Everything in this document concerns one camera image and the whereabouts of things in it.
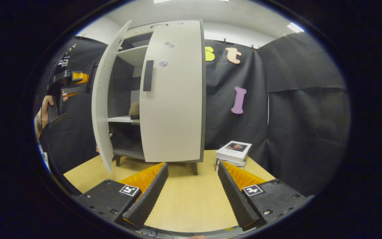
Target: cabinet handle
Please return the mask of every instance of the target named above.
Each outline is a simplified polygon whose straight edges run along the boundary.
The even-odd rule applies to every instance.
[[[160,25],[166,25],[166,26],[168,26],[167,23],[161,23],[161,24],[156,24],[156,25],[150,26],[150,28],[153,28],[153,27],[155,27],[155,26],[160,26]]]
[[[153,81],[153,60],[147,60],[144,71],[144,86],[142,91],[151,91],[151,82]]]

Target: yellow letter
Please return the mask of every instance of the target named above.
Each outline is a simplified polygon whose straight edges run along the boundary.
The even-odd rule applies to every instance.
[[[206,61],[212,61],[215,59],[215,54],[212,52],[214,51],[212,47],[206,46]]]

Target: tabletop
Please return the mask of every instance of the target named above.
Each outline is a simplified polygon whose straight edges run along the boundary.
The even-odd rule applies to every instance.
[[[206,232],[237,226],[232,208],[219,180],[216,150],[205,150],[203,162],[197,163],[198,175],[193,175],[189,164],[168,163],[169,177],[150,213],[145,225],[177,232]],[[250,157],[246,158],[244,170],[266,180],[275,179]],[[80,192],[84,193],[111,179],[120,181],[157,163],[122,157],[120,166],[112,162],[109,173],[97,156],[64,176]]]

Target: ceiling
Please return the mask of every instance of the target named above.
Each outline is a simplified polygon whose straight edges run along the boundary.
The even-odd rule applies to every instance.
[[[131,28],[176,19],[203,19],[203,22],[231,24],[252,29],[274,38],[294,33],[290,21],[250,0],[172,0],[155,4],[153,0],[135,0],[110,12],[106,17]]]

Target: ceiling light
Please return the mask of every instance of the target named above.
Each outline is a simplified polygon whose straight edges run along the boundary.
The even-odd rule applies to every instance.
[[[297,26],[297,25],[294,24],[294,23],[290,23],[287,27],[288,27],[289,29],[293,30],[294,32],[304,32],[303,29],[301,29],[299,26]]]
[[[172,0],[153,0],[155,4],[157,3],[164,3],[164,2],[168,2],[168,1],[172,1]]]

